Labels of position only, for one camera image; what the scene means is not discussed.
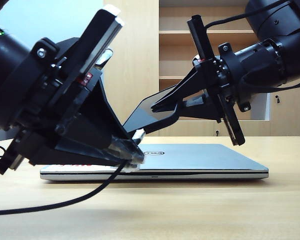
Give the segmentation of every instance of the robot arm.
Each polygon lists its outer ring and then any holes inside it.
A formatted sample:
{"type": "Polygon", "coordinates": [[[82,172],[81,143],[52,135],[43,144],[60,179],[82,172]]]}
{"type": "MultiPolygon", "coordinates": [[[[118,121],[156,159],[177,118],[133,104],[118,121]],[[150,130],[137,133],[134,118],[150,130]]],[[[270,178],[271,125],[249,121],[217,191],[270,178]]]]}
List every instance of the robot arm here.
{"type": "Polygon", "coordinates": [[[43,38],[32,50],[0,27],[0,129],[19,128],[0,159],[0,173],[17,169],[24,158],[33,165],[135,167],[144,159],[132,139],[136,130],[151,133],[180,116],[224,119],[233,144],[243,144],[234,104],[249,111],[253,94],[290,89],[278,86],[300,77],[300,0],[250,0],[246,11],[271,3],[274,8],[248,18],[260,42],[236,53],[224,43],[220,56],[212,51],[201,17],[193,16],[188,25],[199,53],[193,69],[177,85],[144,99],[124,126],[100,80],[112,54],[107,47],[123,26],[117,10],[99,10],[80,38],[59,43],[43,38]]]}
{"type": "Polygon", "coordinates": [[[251,109],[251,96],[292,88],[279,87],[300,78],[300,0],[250,0],[246,13],[259,12],[248,21],[260,42],[238,52],[229,43],[218,47],[215,56],[201,17],[187,23],[198,55],[193,69],[177,85],[144,99],[124,128],[146,133],[173,124],[179,117],[224,120],[234,145],[245,142],[233,106],[242,112],[251,109]],[[202,91],[200,96],[184,98],[202,91]]]}

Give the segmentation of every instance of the wooden table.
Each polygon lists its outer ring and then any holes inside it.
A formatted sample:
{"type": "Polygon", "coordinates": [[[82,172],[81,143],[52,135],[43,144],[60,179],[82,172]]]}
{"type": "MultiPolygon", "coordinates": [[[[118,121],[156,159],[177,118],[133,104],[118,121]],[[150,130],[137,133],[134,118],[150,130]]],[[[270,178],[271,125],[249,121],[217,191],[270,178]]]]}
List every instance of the wooden table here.
{"type": "MultiPolygon", "coordinates": [[[[269,178],[112,183],[72,206],[0,216],[0,239],[300,240],[300,137],[247,137],[236,147],[228,137],[146,137],[142,143],[224,144],[267,166],[269,178]]],[[[0,209],[57,203],[98,185],[41,180],[41,167],[24,161],[0,175],[0,209]]]]}

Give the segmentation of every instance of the laptop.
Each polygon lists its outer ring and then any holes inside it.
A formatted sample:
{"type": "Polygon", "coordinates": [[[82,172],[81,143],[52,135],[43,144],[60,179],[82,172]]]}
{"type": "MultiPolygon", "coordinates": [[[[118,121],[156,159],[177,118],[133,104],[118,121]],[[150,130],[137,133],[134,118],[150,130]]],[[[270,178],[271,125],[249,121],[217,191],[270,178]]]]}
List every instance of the laptop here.
{"type": "MultiPolygon", "coordinates": [[[[140,144],[144,163],[121,171],[116,180],[264,179],[269,169],[221,144],[140,144]]],[[[101,165],[48,165],[40,177],[52,181],[103,181],[117,168],[101,165]]]]}

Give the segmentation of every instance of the white wall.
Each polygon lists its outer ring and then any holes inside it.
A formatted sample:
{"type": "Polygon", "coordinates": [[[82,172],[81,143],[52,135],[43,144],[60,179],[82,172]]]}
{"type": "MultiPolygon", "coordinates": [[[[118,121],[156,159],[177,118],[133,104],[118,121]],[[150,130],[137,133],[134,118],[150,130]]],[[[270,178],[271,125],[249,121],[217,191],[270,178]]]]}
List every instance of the white wall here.
{"type": "Polygon", "coordinates": [[[43,37],[60,42],[80,37],[103,0],[9,0],[0,25],[29,48],[43,37]]]}

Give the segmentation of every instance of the bolt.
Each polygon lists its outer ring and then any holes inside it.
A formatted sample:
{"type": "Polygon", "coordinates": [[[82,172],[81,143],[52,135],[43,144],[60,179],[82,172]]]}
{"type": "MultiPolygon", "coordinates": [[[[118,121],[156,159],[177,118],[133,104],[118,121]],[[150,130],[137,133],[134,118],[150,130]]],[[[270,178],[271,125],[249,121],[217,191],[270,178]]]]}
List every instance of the bolt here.
{"type": "Polygon", "coordinates": [[[46,57],[47,51],[43,48],[39,48],[38,51],[36,51],[36,54],[39,58],[44,59],[46,57]]]}
{"type": "Polygon", "coordinates": [[[57,134],[63,135],[66,131],[66,128],[63,125],[57,125],[54,130],[57,134]]]}
{"type": "Polygon", "coordinates": [[[46,82],[44,82],[43,84],[42,84],[42,89],[46,89],[46,87],[48,86],[48,83],[46,83],[46,82]]]}

